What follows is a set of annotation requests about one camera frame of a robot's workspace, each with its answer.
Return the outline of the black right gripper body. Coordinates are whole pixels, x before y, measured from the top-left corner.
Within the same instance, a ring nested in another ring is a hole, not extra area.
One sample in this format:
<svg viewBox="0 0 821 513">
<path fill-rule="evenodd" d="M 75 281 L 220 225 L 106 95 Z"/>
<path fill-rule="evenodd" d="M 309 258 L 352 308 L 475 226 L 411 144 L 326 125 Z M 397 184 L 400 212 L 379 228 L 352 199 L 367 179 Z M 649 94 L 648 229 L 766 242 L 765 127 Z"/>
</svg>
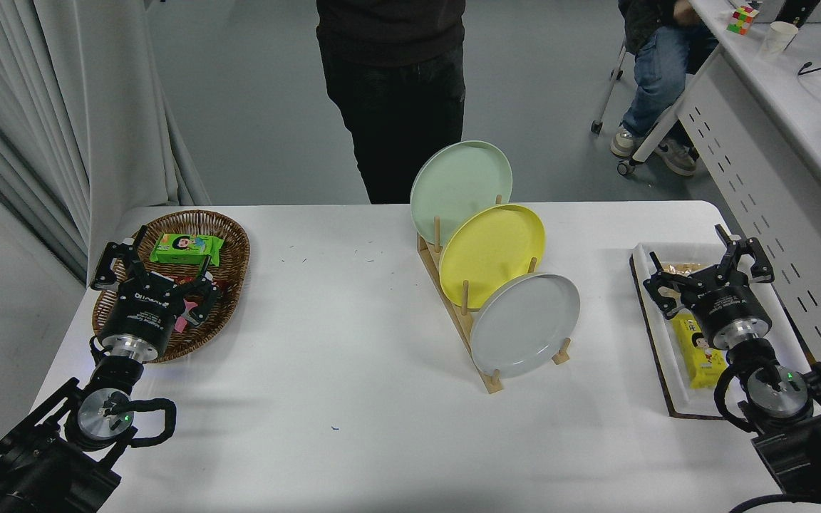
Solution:
<svg viewBox="0 0 821 513">
<path fill-rule="evenodd" d="M 735 346 L 765 338 L 773 322 L 749 286 L 681 288 L 681 302 L 693 313 L 707 344 Z"/>
</svg>

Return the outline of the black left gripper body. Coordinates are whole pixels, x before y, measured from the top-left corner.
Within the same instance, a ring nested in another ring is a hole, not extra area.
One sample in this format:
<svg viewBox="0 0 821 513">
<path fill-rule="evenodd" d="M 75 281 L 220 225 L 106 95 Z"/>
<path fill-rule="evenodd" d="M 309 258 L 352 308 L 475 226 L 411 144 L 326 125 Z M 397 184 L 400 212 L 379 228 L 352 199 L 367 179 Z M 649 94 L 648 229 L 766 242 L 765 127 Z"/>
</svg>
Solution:
<svg viewBox="0 0 821 513">
<path fill-rule="evenodd" d="M 148 353 L 165 353 L 185 299 L 179 286 L 168 277 L 151 273 L 147 281 L 126 279 L 118 286 L 118 298 L 104 327 L 100 342 L 104 348 L 118 348 L 120 338 L 146 344 Z"/>
</svg>

